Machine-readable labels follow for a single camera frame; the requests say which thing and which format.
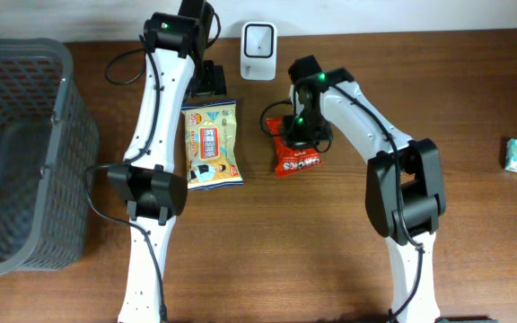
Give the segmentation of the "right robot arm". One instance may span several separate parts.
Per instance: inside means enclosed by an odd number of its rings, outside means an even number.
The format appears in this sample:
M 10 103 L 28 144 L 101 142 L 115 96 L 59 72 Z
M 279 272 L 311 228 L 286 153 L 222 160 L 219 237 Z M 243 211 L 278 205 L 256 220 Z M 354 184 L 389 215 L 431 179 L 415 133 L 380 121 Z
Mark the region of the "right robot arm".
M 330 143 L 339 130 L 366 165 L 365 210 L 389 251 L 393 281 L 391 322 L 439 322 L 433 252 L 446 209 L 439 150 L 393 126 L 345 69 L 328 72 L 313 56 L 288 69 L 294 112 L 283 137 L 293 148 Z

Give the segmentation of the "red snack bag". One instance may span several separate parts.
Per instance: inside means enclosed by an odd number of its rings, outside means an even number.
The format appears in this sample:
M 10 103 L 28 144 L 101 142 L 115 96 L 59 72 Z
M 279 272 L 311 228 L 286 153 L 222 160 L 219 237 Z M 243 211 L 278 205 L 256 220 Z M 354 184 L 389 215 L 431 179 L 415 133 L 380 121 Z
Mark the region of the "red snack bag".
M 294 149 L 286 145 L 284 138 L 279 136 L 283 118 L 268 118 L 268 130 L 274 134 L 277 165 L 275 174 L 278 179 L 287 177 L 303 170 L 312 169 L 322 164 L 320 154 L 313 148 Z

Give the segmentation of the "yellow wet wipes pack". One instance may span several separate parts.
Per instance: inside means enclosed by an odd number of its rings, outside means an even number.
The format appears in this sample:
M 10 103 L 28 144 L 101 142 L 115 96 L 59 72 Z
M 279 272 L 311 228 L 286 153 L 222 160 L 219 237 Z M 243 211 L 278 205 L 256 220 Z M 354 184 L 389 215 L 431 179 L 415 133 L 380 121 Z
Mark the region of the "yellow wet wipes pack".
M 236 101 L 184 107 L 188 190 L 243 184 L 234 154 Z

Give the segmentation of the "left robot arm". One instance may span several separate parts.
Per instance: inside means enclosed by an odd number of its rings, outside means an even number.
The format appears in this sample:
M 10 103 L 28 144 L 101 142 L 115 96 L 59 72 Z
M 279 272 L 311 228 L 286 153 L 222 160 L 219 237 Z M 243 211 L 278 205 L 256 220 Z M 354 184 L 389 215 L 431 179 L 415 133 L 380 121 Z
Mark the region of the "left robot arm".
M 154 13 L 144 24 L 145 90 L 136 129 L 123 161 L 108 168 L 131 231 L 122 323 L 168 319 L 164 266 L 188 193 L 185 176 L 175 171 L 176 136 L 185 100 L 226 93 L 222 67 L 204 58 L 219 24 L 206 0 L 183 0 L 177 13 Z

